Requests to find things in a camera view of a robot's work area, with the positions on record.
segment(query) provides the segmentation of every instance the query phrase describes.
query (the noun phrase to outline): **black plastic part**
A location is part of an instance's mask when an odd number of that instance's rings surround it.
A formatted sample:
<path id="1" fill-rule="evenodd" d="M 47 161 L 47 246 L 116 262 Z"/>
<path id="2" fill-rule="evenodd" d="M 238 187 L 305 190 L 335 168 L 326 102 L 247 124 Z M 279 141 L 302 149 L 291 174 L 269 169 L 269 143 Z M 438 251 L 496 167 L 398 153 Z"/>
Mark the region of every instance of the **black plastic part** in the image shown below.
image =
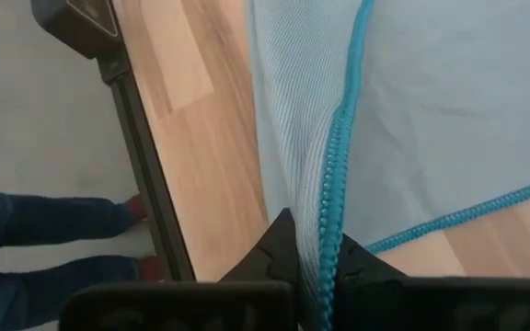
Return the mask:
<path id="1" fill-rule="evenodd" d="M 369 304 L 380 309 L 381 302 L 361 300 L 359 289 L 367 284 L 405 278 L 400 270 L 369 253 L 346 234 L 340 245 L 337 276 L 335 277 L 335 304 L 333 325 L 336 330 L 363 330 L 361 311 Z M 392 300 L 386 292 L 382 300 Z"/>
<path id="2" fill-rule="evenodd" d="M 293 287 L 282 281 L 117 283 L 77 294 L 60 331 L 294 331 Z"/>
<path id="3" fill-rule="evenodd" d="M 294 219 L 290 210 L 284 209 L 255 247 L 222 281 L 282 280 L 297 285 L 299 277 Z"/>
<path id="4" fill-rule="evenodd" d="M 530 280 L 353 280 L 337 291 L 335 330 L 530 330 Z"/>
<path id="5" fill-rule="evenodd" d="M 121 45 L 109 0 L 30 0 L 38 24 L 88 59 Z"/>
<path id="6" fill-rule="evenodd" d="M 111 84 L 118 78 L 125 76 L 132 71 L 128 59 L 128 53 L 122 47 L 109 54 L 99 56 L 98 67 L 99 73 L 101 74 L 101 80 L 107 86 L 111 86 Z"/>

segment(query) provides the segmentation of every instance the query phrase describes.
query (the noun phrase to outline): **gray floor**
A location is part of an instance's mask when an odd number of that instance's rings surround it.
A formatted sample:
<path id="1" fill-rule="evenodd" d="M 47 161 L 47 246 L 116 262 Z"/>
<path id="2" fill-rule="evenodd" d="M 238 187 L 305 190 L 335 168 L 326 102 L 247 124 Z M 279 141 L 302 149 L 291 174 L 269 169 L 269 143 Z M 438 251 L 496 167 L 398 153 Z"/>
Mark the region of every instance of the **gray floor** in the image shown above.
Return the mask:
<path id="1" fill-rule="evenodd" d="M 116 110 L 96 64 L 40 29 L 29 0 L 0 0 L 0 191 L 113 200 L 136 191 Z M 0 270 L 152 252 L 140 228 L 106 241 L 0 249 Z"/>

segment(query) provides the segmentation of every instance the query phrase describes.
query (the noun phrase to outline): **wooden floor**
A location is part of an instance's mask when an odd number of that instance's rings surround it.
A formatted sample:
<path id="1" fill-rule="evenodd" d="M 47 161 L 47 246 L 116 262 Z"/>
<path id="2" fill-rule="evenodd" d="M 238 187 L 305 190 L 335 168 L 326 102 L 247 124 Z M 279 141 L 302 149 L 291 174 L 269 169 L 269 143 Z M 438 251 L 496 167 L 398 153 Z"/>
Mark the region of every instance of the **wooden floor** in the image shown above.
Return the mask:
<path id="1" fill-rule="evenodd" d="M 244 1 L 113 0 L 199 280 L 267 227 Z M 415 275 L 530 277 L 530 201 L 381 257 Z"/>

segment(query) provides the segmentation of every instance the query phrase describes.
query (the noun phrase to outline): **person's leg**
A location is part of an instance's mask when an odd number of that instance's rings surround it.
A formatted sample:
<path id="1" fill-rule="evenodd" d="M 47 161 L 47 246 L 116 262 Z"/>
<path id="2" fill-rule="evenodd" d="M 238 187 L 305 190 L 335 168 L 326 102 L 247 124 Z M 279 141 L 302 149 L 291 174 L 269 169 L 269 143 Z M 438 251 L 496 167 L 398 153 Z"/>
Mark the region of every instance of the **person's leg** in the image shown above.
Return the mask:
<path id="1" fill-rule="evenodd" d="M 144 217 L 140 199 L 43 198 L 0 193 L 0 247 L 110 238 Z"/>
<path id="2" fill-rule="evenodd" d="M 29 273 L 0 273 L 0 331 L 19 330 L 58 318 L 65 302 L 89 286 L 158 280 L 156 257 L 90 257 Z"/>

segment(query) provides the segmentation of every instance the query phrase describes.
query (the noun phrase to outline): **red shoe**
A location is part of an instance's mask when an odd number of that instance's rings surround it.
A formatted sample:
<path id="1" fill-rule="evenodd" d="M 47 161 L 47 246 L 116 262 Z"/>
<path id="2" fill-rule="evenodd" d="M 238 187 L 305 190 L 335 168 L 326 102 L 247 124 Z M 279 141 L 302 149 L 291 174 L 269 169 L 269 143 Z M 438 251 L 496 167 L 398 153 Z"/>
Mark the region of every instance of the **red shoe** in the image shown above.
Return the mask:
<path id="1" fill-rule="evenodd" d="M 124 202 L 124 206 L 134 215 L 136 221 L 141 221 L 146 218 L 146 210 L 144 209 L 143 199 L 140 197 L 140 194 L 129 198 Z"/>
<path id="2" fill-rule="evenodd" d="M 140 280 L 160 281 L 163 280 L 163 272 L 158 257 L 144 257 L 138 263 Z"/>

